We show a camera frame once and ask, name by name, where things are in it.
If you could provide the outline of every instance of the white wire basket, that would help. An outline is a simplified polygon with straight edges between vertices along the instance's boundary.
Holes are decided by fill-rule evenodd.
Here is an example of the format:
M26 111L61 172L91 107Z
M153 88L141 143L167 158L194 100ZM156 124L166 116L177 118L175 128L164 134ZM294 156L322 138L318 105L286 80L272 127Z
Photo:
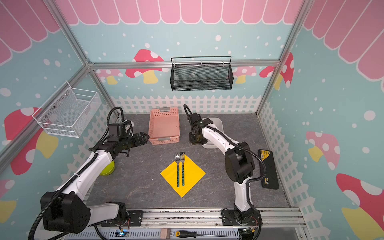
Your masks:
M99 109L101 99L98 92L72 88L66 83L68 88L42 110L53 94L32 117L48 134L80 137Z

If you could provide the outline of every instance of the screwdriver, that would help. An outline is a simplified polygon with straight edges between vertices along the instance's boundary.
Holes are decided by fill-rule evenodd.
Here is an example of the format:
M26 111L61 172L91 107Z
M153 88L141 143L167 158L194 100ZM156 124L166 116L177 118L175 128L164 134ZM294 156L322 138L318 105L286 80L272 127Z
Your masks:
M186 238L186 237L194 237L196 236L205 236L205 237L227 237L226 235L208 235L208 234L197 234L197 232L189 232L185 230L179 230L176 232L177 237Z

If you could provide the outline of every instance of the yellow napkin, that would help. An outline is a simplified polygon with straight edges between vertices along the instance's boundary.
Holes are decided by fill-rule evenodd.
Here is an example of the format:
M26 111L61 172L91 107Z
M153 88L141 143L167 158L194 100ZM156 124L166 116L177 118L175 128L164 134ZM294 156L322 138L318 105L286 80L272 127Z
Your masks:
M179 163L179 176L180 176L180 187L177 187L177 163L174 161L160 174L169 183L169 185L180 195L184 195L193 188L193 186L205 175L205 172L199 168L187 155L184 161L184 183L182 185L182 170L181 162Z

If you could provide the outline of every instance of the pink basket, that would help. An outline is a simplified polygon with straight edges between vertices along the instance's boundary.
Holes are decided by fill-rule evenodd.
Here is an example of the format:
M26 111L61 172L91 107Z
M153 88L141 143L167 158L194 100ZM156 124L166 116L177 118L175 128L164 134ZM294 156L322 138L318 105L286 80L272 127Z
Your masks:
M152 145L179 142L179 109L177 107L152 109L148 132Z

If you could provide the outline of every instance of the lime green bowl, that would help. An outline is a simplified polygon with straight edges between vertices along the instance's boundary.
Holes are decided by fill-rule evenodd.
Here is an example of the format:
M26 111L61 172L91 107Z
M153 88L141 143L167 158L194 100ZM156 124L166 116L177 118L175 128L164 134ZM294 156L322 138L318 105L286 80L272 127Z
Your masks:
M108 166L106 166L103 171L101 171L100 176L108 176L115 170L115 161L112 161Z

